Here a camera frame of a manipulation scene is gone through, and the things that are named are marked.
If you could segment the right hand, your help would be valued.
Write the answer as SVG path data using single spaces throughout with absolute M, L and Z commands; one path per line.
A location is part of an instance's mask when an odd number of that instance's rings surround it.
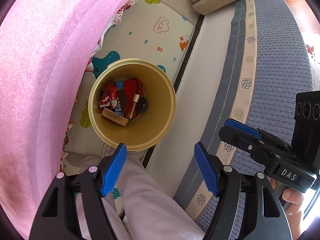
M 304 196 L 301 192 L 287 188 L 284 190 L 282 198 L 289 203 L 285 213 L 290 226 L 292 239 L 298 239 L 303 232 L 303 210 L 301 206 L 304 201 Z

